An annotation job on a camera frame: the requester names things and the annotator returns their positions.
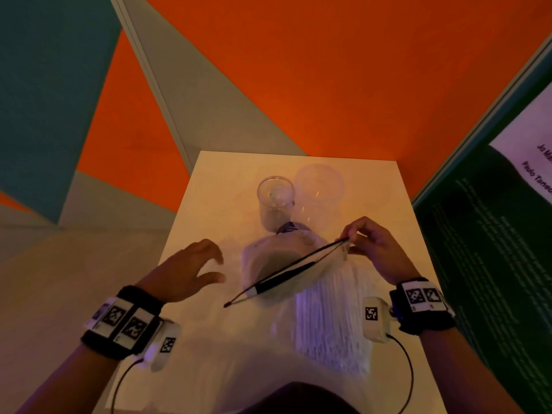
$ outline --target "table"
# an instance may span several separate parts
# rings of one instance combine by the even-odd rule
[[[222,249],[225,264],[217,268],[209,262],[203,271],[223,271],[227,282],[165,306],[162,315],[182,325],[182,336],[161,372],[136,368],[129,372],[117,396],[118,409],[142,411],[153,406],[163,413],[218,414],[243,409],[276,388],[300,380],[335,392],[362,413],[399,411],[408,394],[410,370],[396,343],[374,343],[368,376],[345,375],[281,346],[269,333],[270,319],[251,301],[223,308],[241,290],[241,250],[269,234],[259,221],[259,182],[270,175],[293,180],[301,167],[312,163],[335,168],[346,186],[338,215],[319,232],[321,236],[333,241],[346,224],[367,215],[388,228],[420,273],[438,284],[394,161],[203,151],[161,261],[189,243],[210,238]],[[363,265],[372,294],[389,302],[391,286],[368,259],[352,258]],[[405,412],[445,413],[419,339],[398,331],[397,324],[393,334],[409,352],[415,371],[414,391]],[[128,360],[121,364],[117,378],[129,364]]]

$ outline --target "dark green poster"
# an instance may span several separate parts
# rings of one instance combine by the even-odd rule
[[[415,209],[460,330],[528,414],[552,414],[550,77]]]

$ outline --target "black cable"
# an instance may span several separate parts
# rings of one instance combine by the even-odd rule
[[[132,369],[134,366],[136,366],[138,363],[142,363],[143,359],[138,359],[136,362],[132,363],[126,370],[125,373],[122,374],[121,379],[119,379],[119,383],[117,384],[117,388],[115,388],[115,392],[113,393],[113,399],[111,400],[111,414],[114,414],[115,412],[115,398],[117,398],[117,392],[119,392],[119,387],[121,386],[122,380],[125,379],[125,376],[129,372],[130,369]]]
[[[408,359],[408,362],[409,362],[409,366],[410,366],[410,391],[409,391],[409,397],[406,399],[406,402],[405,404],[402,406],[401,410],[398,412],[398,414],[402,414],[402,412],[405,410],[406,406],[409,404],[410,402],[410,398],[412,396],[412,390],[414,389],[414,369],[412,368],[412,362],[410,361],[410,356],[409,354],[406,352],[406,349],[405,347],[401,344],[401,342],[399,340],[397,340],[395,337],[393,337],[391,334],[385,334],[386,336],[388,336],[390,339],[392,340],[395,340],[397,342],[397,344],[399,346],[401,346],[401,349],[402,351],[405,353],[406,355],[406,358]]]

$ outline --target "clear plastic cup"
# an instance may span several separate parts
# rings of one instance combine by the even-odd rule
[[[334,168],[310,164],[295,176],[293,222],[301,222],[315,232],[324,230],[335,217],[345,192],[345,182]]]
[[[295,189],[290,180],[279,175],[267,177],[259,183],[257,197],[260,222],[267,231],[277,232],[292,220]]]

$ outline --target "right hand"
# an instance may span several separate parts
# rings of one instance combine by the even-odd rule
[[[340,239],[347,237],[354,244],[349,254],[368,257],[391,285],[419,277],[418,270],[393,235],[368,217],[363,216],[347,225]]]

